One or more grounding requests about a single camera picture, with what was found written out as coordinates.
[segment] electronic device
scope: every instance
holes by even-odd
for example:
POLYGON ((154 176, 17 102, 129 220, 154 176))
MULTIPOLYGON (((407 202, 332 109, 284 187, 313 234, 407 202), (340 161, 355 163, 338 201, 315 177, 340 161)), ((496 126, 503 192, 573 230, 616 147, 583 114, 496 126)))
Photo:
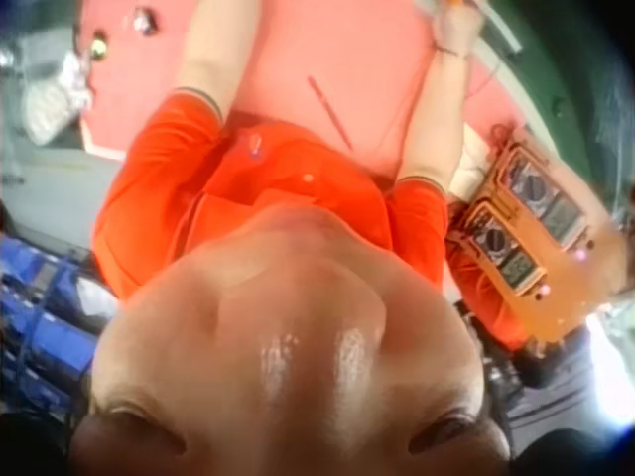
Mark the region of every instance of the electronic device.
POLYGON ((626 247, 589 186, 527 131, 515 131, 452 226, 526 329, 559 342, 623 289, 626 247))

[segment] hand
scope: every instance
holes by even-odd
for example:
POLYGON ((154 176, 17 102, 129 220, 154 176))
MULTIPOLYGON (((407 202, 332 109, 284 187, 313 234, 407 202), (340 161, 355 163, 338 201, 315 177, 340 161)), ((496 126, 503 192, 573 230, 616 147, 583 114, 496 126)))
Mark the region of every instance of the hand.
POLYGON ((478 8, 445 0, 433 22, 435 41, 441 48, 467 57, 483 24, 483 14, 478 8))

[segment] orange panel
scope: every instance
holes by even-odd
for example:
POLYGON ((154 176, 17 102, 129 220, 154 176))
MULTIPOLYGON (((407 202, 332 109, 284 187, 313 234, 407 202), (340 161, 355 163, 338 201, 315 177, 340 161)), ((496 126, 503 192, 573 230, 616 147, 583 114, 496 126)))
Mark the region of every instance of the orange panel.
MULTIPOLYGON (((84 0, 80 43, 108 36, 105 61, 90 83, 94 108, 84 115, 93 143, 125 150, 173 84, 196 0, 154 0, 159 33, 130 24, 136 0, 84 0)), ((240 111, 310 128, 372 173, 398 165, 408 117, 433 53, 430 21, 412 0, 264 0, 264 23, 243 87, 240 111), (352 145, 316 91, 312 77, 352 145)), ((493 124, 524 124, 502 87, 476 64, 466 121, 487 139, 493 124)))

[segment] forearm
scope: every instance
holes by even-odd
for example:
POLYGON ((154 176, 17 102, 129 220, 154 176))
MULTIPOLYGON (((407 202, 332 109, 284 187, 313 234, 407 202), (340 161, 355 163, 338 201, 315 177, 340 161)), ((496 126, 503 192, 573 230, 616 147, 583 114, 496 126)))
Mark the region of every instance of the forearm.
POLYGON ((469 61, 436 52, 415 106, 397 179, 429 179, 447 191, 463 147, 469 61))
POLYGON ((262 0, 199 0, 177 87, 209 96, 223 120, 240 87, 258 33, 262 0))

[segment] screen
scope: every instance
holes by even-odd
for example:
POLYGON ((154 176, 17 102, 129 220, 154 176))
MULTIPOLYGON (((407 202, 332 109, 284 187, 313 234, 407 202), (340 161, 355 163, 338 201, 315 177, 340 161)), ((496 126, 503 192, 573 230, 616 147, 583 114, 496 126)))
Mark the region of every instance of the screen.
POLYGON ((520 285, 535 269, 534 261, 520 248, 499 267, 501 275, 511 288, 520 285))
POLYGON ((580 218, 577 207, 564 195, 558 196, 542 218, 547 231, 561 244, 580 218))

